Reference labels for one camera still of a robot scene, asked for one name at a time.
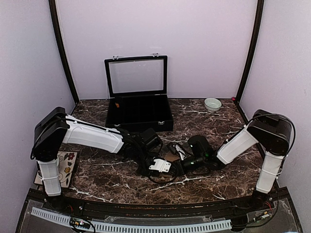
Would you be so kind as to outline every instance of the black case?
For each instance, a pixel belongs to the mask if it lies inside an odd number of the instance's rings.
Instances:
[[[158,60],[157,62],[160,63],[163,61],[163,89],[119,93],[113,90],[114,77],[111,74],[111,64],[135,61],[152,62],[154,60]],[[173,116],[167,97],[167,56],[107,59],[105,68],[110,94],[106,127],[120,127],[130,132],[142,132],[148,128],[153,128],[156,132],[173,130]]]

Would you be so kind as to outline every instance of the white bracket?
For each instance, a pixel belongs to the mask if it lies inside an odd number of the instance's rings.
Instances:
[[[149,167],[150,170],[156,170],[159,172],[169,172],[171,163],[163,159],[154,159],[155,165]]]

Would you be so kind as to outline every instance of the white wall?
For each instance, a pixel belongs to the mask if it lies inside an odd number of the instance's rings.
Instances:
[[[256,0],[59,0],[58,13],[80,99],[106,99],[103,61],[168,55],[171,98],[236,95]]]
[[[54,107],[74,107],[47,0],[0,3],[0,232],[15,232],[34,180],[35,125]]]
[[[311,1],[267,0],[258,45],[241,105],[288,116],[295,146],[279,183],[287,186],[305,232],[311,210]]]

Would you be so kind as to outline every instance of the small bowl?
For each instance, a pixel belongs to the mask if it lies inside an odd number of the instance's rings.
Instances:
[[[218,99],[207,98],[204,100],[204,106],[207,108],[209,113],[214,113],[220,109],[222,103]]]

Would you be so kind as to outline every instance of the marble surface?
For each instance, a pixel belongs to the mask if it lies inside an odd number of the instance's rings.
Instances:
[[[170,99],[174,117],[172,132],[158,133],[164,145],[179,142],[191,151],[187,140],[196,134],[204,135],[214,149],[236,133],[243,120],[232,100],[221,100],[223,106],[214,114],[208,113],[204,100]],[[73,116],[104,126],[108,100],[84,100]],[[61,150],[77,151],[77,167],[69,197],[124,204],[186,204],[233,199],[252,194],[259,177],[262,158],[254,146],[240,155],[223,170],[209,175],[188,173],[174,183],[158,185],[136,173],[137,164],[123,162],[123,157],[81,145],[62,145]],[[161,156],[168,152],[163,147]]]

